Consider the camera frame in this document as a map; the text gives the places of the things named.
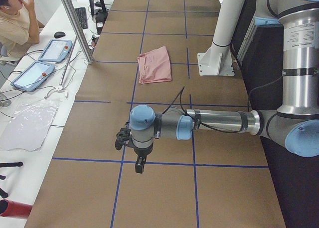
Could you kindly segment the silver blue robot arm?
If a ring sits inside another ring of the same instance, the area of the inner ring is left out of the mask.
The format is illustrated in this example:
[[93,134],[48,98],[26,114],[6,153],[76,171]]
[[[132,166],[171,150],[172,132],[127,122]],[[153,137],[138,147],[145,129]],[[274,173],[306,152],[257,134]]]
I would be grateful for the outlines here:
[[[183,109],[244,110],[247,95],[241,73],[201,76],[197,54],[208,48],[220,12],[219,0],[115,0],[109,22],[117,25],[116,50],[109,64],[114,98],[109,106],[114,137],[129,110],[147,105],[165,113],[167,106]],[[163,82],[141,84],[146,61],[166,50]]]

